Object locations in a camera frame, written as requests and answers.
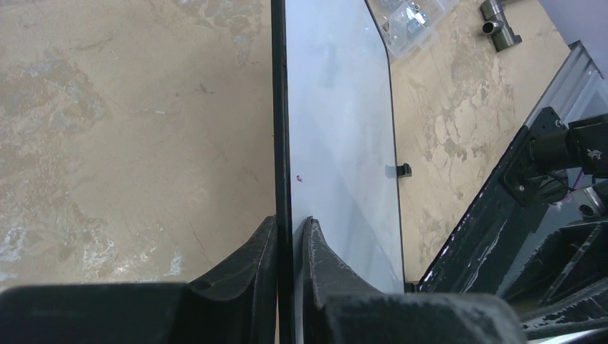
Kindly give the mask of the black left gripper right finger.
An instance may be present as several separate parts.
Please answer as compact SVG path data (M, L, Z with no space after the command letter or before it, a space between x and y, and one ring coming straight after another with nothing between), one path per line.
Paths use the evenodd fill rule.
M377 319L365 301L380 291L329 247L312 216L303 224L303 274L304 342L370 343Z

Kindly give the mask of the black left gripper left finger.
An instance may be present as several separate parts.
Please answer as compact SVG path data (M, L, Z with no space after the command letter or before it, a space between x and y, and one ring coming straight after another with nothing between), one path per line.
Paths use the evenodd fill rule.
M277 224L266 217L252 236L188 283L195 343L274 343Z

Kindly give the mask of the white whiteboard black frame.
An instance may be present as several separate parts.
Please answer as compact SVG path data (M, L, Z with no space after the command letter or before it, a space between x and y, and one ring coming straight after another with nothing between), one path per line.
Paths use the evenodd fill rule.
M303 222L404 292L389 54L366 1L272 1L280 342L303 341Z

